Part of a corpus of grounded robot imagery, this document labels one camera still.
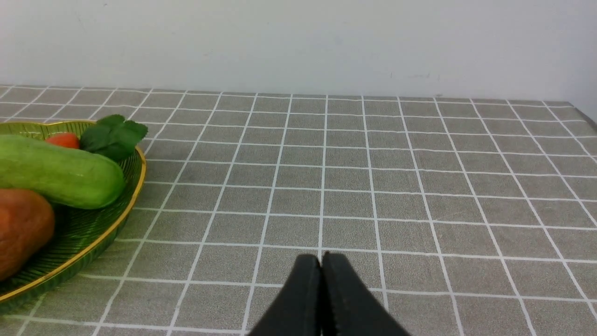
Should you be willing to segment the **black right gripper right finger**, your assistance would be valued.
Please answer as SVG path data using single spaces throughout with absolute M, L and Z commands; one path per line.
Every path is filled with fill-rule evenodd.
M 345 255 L 324 253 L 322 275 L 324 336 L 409 336 L 367 289 Z

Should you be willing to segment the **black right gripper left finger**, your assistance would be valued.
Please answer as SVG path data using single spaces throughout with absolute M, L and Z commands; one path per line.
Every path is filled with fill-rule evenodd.
M 319 259 L 300 254 L 281 291 L 254 325 L 250 336 L 319 336 Z

